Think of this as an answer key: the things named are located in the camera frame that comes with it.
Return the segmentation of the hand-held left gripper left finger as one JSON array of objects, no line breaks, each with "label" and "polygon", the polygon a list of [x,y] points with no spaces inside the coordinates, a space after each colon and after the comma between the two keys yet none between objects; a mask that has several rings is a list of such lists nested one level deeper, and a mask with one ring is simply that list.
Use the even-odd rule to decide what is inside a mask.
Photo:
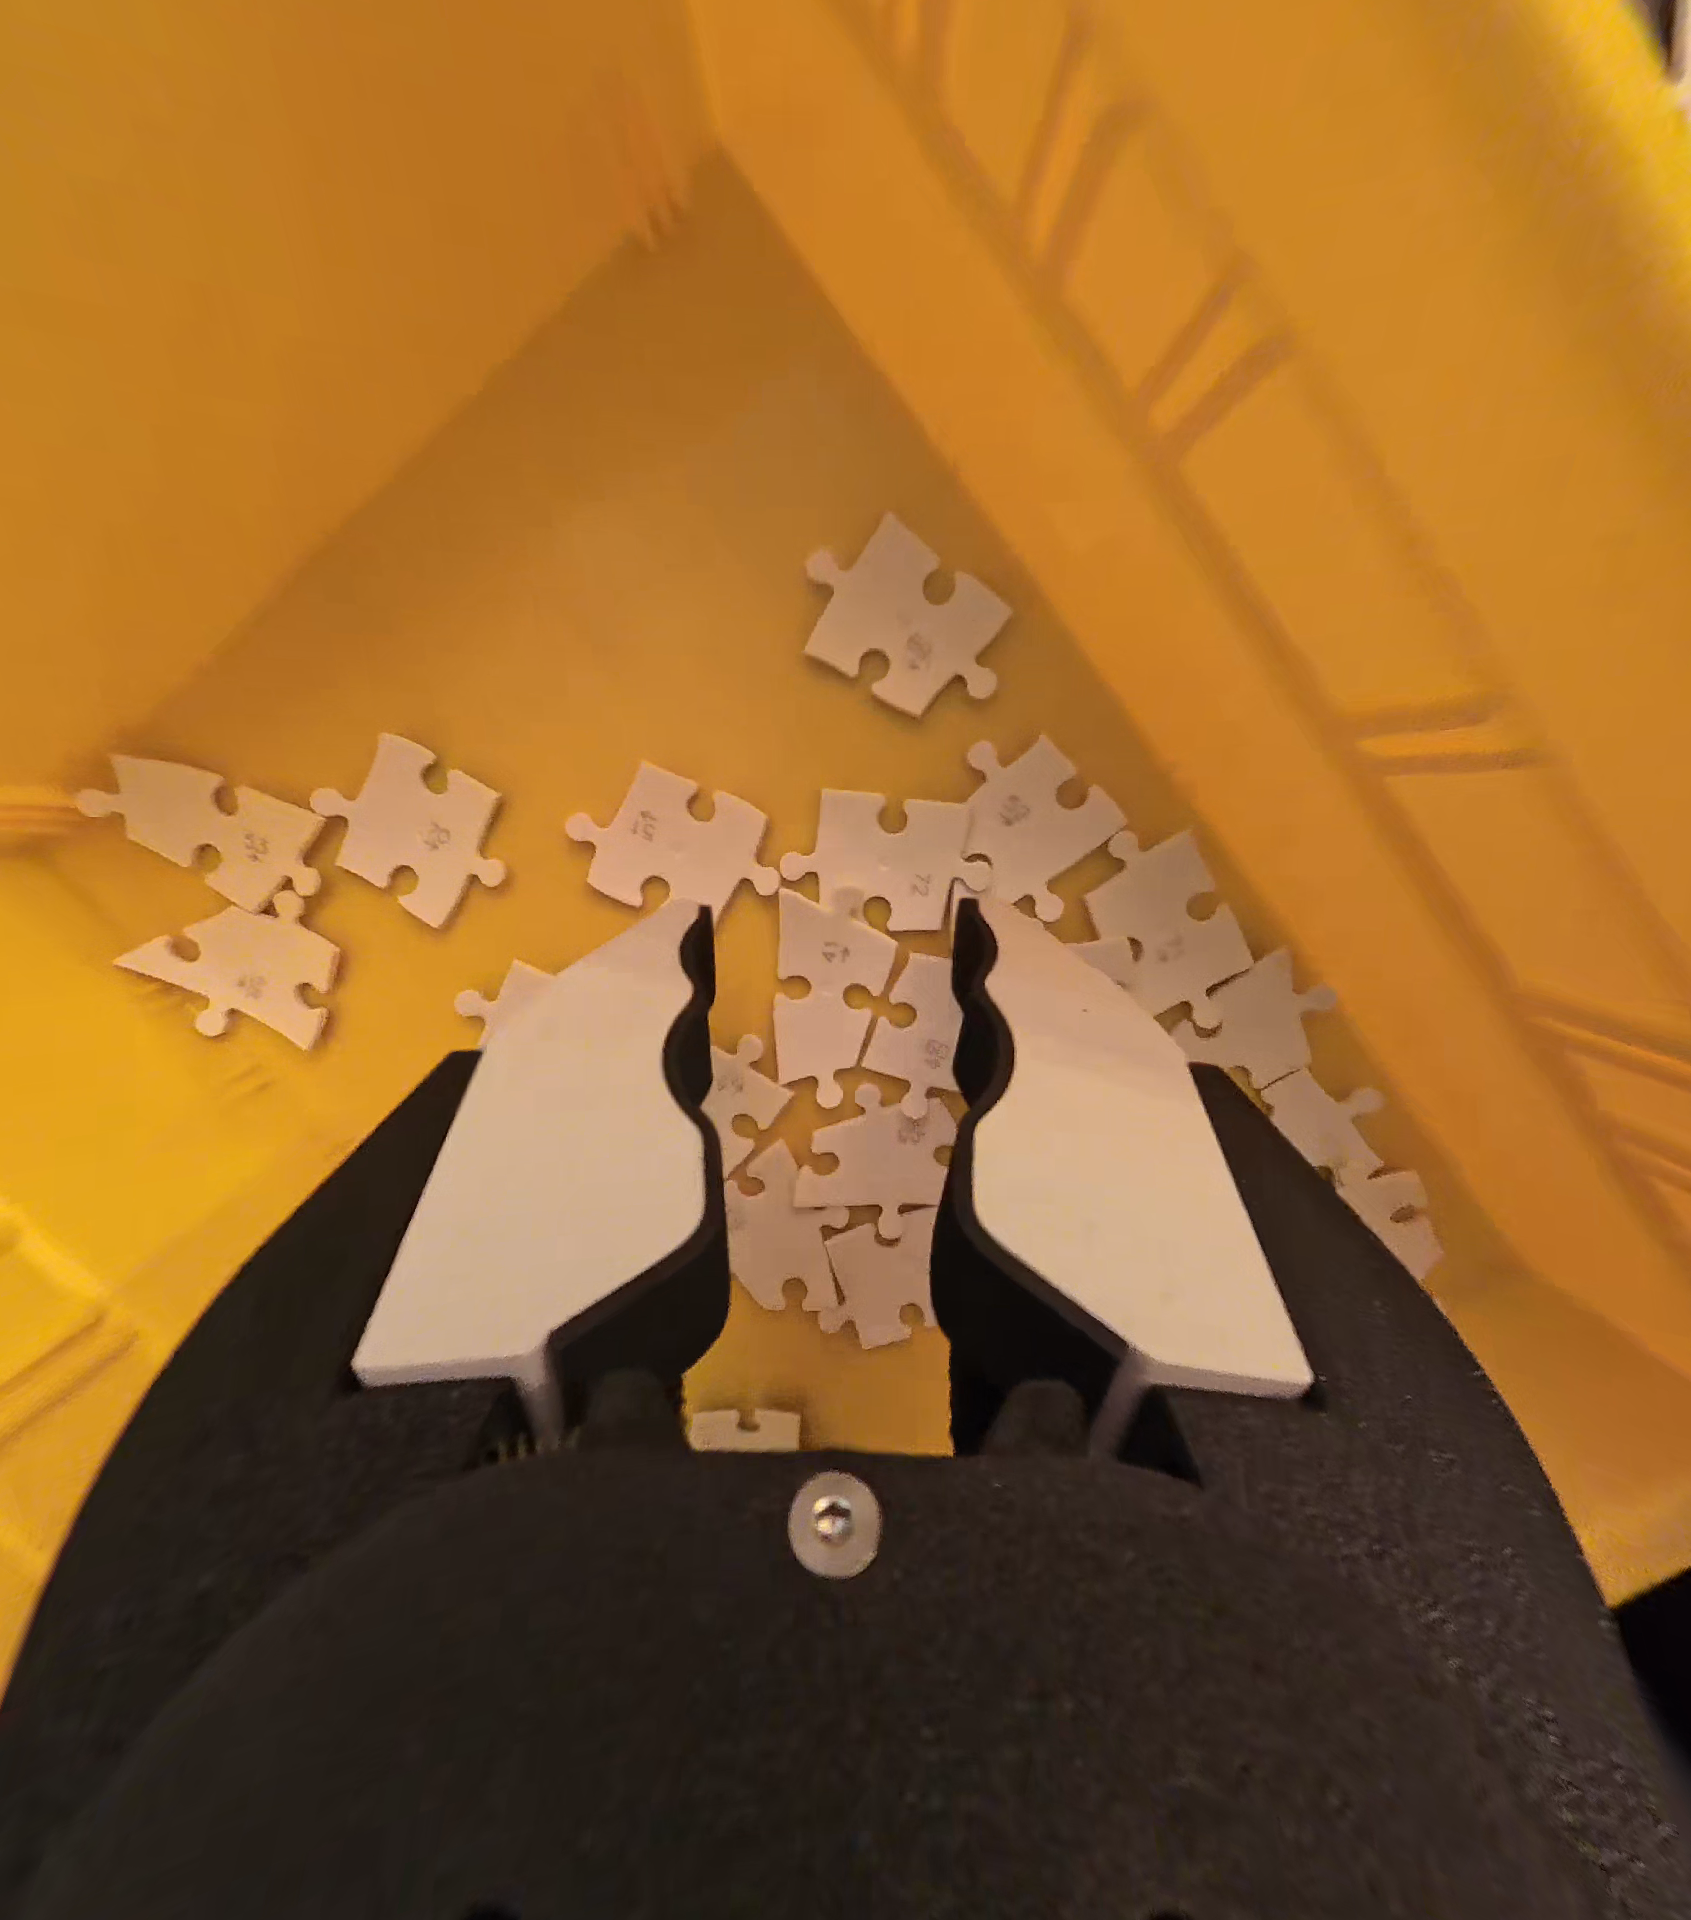
[{"label": "hand-held left gripper left finger", "polygon": [[679,1382],[729,1310],[713,915],[667,903],[513,1003],[353,1353],[363,1387]]}]

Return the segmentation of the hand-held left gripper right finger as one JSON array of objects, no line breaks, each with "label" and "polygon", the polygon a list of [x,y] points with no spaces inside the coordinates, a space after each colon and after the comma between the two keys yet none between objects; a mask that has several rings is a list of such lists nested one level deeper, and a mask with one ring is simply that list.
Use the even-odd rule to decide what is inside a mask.
[{"label": "hand-held left gripper right finger", "polygon": [[1003,1398],[1315,1380],[1193,1068],[1111,977],[1015,908],[959,901],[963,1099],[929,1257],[953,1382]]}]

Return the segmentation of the yellow plastic bin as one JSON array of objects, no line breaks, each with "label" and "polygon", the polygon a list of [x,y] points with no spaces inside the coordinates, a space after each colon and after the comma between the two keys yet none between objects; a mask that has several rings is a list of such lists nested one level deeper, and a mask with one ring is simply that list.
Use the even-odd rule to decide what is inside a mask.
[{"label": "yellow plastic bin", "polygon": [[687,1409],[947,1452],[827,1201],[919,825],[1691,1572],[1691,122],[1630,4],[0,4],[0,1697],[509,980],[731,880]]}]

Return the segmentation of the heap of white puzzle pieces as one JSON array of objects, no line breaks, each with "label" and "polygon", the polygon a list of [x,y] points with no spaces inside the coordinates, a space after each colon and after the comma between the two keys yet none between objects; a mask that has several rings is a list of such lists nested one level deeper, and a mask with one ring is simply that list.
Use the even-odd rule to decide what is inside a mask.
[{"label": "heap of white puzzle pieces", "polygon": [[[997,676],[979,654],[997,636],[1009,609],[975,579],[953,572],[953,589],[929,599],[927,579],[937,555],[901,519],[885,512],[853,563],[827,547],[815,550],[805,572],[827,589],[829,602],[807,641],[807,658],[855,674],[865,654],[879,654],[885,673],[873,696],[889,709],[919,717],[953,681],[975,698],[997,688]],[[1069,763],[1037,743],[1031,760],[1049,774],[1045,797],[1009,794],[995,811],[989,799],[967,803],[907,803],[905,829],[881,827],[883,800],[873,793],[829,789],[817,806],[817,843],[809,858],[795,858],[787,875],[817,876],[817,901],[793,886],[779,901],[781,979],[803,980],[801,998],[773,1000],[779,1078],[759,1077],[759,1042],[743,1036],[735,1050],[713,1048],[713,1080],[705,1112],[713,1116],[719,1165],[727,1179],[749,1170],[757,1192],[739,1188],[727,1206],[731,1275],[763,1308],[783,1307],[783,1287],[807,1287],[807,1308],[833,1332],[851,1325],[863,1348],[905,1340],[905,1307],[917,1307],[931,1325],[925,1262],[947,1167],[939,1158],[953,1138],[953,1116],[941,1099],[953,1092],[953,1047],[961,1014],[953,997],[953,968],[945,957],[901,949],[901,934],[935,934],[963,883],[993,879],[997,899],[1031,901],[1043,916],[1061,908],[1049,880],[1097,849],[1121,857],[1133,849],[1121,811],[1093,790],[1089,805],[1067,817],[1071,838],[1059,846],[1041,838],[1057,830],[1057,790],[1073,779]],[[393,872],[411,871],[419,884],[403,906],[427,927],[443,927],[471,883],[495,884],[503,864],[483,857],[481,841],[499,799],[479,781],[457,772],[433,789],[425,770],[433,755],[399,734],[377,739],[373,768],[359,794],[323,790],[313,806],[239,789],[231,811],[219,805],[221,777],[197,766],[131,755],[109,756],[111,789],[83,789],[73,805],[89,818],[123,820],[127,838],[179,866],[193,866],[211,849],[207,884],[231,901],[217,918],[185,934],[193,961],[169,944],[137,949],[117,967],[203,997],[199,1033],[217,1036],[233,1008],[309,1048],[327,1020],[323,1008],[297,997],[299,989],[331,987],[335,949],[311,936],[299,921],[303,899],[319,884],[307,849],[333,818],[349,822],[335,860],[355,879],[387,888]],[[721,913],[741,883],[763,883],[759,858],[761,811],[721,797],[713,817],[689,811],[695,785],[643,763],[613,822],[571,818],[569,834],[593,849],[591,886],[619,904],[637,906],[647,880],[663,879],[669,892],[693,910]],[[911,1011],[911,1022],[883,1020],[871,1035],[869,1008],[851,992],[887,997]],[[819,1104],[843,1101],[839,1075],[849,1068],[905,1092],[887,1101],[877,1085],[857,1088],[857,1115],[837,1116],[809,1138],[823,1165],[801,1163],[783,1140],[765,1142],[789,1099],[783,1083],[811,1080]],[[1361,1088],[1355,1101],[1333,1102],[1309,1068],[1295,1062],[1265,1068],[1277,1127],[1307,1157],[1307,1165],[1337,1181],[1339,1196],[1385,1241],[1385,1247],[1421,1280],[1441,1258],[1441,1245],[1425,1214],[1423,1185],[1403,1170],[1379,1172],[1365,1157],[1353,1120],[1371,1108]],[[747,1119],[757,1136],[735,1131]],[[467,1321],[433,1354],[423,1343],[393,1343],[393,1332],[427,1335],[435,1313],[429,1283],[415,1283],[417,1317],[411,1329],[383,1323],[369,1332],[353,1366],[361,1385],[419,1380],[495,1380],[513,1369],[511,1332],[497,1339],[497,1357],[473,1353]]]}]

